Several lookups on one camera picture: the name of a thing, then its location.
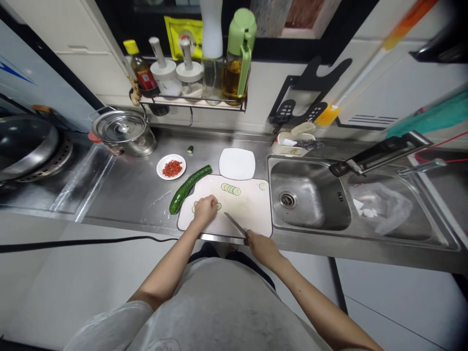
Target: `teal cloth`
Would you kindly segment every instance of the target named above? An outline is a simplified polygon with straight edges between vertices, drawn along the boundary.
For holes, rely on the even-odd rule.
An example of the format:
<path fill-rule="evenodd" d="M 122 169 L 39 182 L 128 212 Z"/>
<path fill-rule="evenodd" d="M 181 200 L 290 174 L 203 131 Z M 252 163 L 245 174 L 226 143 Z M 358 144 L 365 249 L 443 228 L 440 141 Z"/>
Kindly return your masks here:
<path fill-rule="evenodd" d="M 413 130 L 425 134 L 452 127 L 468 119 L 468 90 L 456 95 L 430 110 L 410 117 L 390 128 L 387 137 L 401 137 Z"/>

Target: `gray shirt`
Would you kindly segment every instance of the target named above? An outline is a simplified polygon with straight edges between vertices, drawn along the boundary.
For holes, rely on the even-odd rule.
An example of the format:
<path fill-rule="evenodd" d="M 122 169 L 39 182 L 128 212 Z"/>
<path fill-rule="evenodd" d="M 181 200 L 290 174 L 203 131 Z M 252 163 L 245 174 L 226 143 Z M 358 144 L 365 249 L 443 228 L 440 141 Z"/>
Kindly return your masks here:
<path fill-rule="evenodd" d="M 189 264 L 156 312 L 128 302 L 93 317 L 65 351 L 330 351 L 325 341 L 245 265 L 222 258 Z"/>

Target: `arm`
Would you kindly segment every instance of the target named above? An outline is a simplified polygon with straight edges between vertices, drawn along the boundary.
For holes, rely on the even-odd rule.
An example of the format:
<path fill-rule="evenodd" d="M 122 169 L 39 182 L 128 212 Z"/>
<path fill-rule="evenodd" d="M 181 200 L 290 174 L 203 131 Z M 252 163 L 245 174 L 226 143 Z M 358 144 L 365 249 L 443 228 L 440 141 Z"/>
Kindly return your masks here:
<path fill-rule="evenodd" d="M 248 231 L 255 258 L 275 273 L 291 291 L 318 334 L 335 351 L 362 348 L 383 351 L 351 318 L 313 286 L 285 258 L 270 238 Z"/>
<path fill-rule="evenodd" d="M 195 201 L 193 221 L 175 245 L 158 262 L 128 302 L 145 301 L 156 311 L 159 306 L 172 297 L 187 266 L 198 236 L 216 215 L 216 203 L 217 200 L 214 195 Z"/>

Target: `red cord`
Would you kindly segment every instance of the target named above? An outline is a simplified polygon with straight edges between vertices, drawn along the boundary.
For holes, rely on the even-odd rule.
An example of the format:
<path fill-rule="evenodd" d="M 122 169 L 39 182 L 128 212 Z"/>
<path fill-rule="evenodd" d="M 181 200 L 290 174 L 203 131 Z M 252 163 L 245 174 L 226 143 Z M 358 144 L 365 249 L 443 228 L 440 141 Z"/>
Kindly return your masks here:
<path fill-rule="evenodd" d="M 432 145 L 432 146 L 429 146 L 421 151 L 418 151 L 414 154 L 414 158 L 416 160 L 418 160 L 419 162 L 430 162 L 431 160 L 426 160 L 425 158 L 422 158 L 422 157 L 419 157 L 418 154 L 421 153 L 421 152 L 424 152 L 424 151 L 427 151 L 429 149 L 433 149 L 435 148 L 436 146 L 439 146 L 439 145 L 442 145 L 442 144 L 445 144 L 446 142 L 449 142 L 449 141 L 452 141 L 454 139 L 457 139 L 458 137 L 462 137 L 464 136 L 465 134 L 468 134 L 468 132 L 464 132 L 464 133 L 461 133 L 460 135 L 457 135 L 457 136 L 454 136 L 453 138 L 449 139 L 449 140 L 446 140 L 446 141 L 442 141 L 441 143 L 438 143 L 436 145 Z M 468 161 L 468 158 L 461 158 L 461 159 L 458 159 L 458 160 L 448 160 L 446 161 L 447 163 L 450 163 L 450 162 L 464 162 L 464 161 Z"/>

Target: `white plate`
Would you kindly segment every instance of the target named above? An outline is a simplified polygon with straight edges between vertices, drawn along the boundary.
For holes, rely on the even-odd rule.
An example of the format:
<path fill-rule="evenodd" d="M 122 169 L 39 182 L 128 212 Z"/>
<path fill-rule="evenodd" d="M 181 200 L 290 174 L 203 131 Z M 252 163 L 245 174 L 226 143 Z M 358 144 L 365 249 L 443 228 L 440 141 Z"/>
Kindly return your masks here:
<path fill-rule="evenodd" d="M 181 164 L 182 171 L 180 171 L 179 174 L 174 176 L 174 177 L 168 177 L 168 176 L 165 176 L 164 174 L 162 174 L 162 170 L 166 167 L 166 163 L 169 163 L 172 160 L 182 162 L 182 164 Z M 182 156 L 176 155 L 176 154 L 171 154 L 171 155 L 164 156 L 162 159 L 159 160 L 159 162 L 157 163 L 157 166 L 156 166 L 156 172 L 157 172 L 158 176 L 160 176 L 161 178 L 163 178 L 165 180 L 173 180 L 173 179 L 177 179 L 181 175 L 183 175 L 186 168 L 187 168 L 187 164 L 185 163 L 185 160 L 184 160 L 184 158 Z"/>
<path fill-rule="evenodd" d="M 219 173 L 234 180 L 252 179 L 255 173 L 255 156 L 244 149 L 224 149 L 219 158 Z"/>

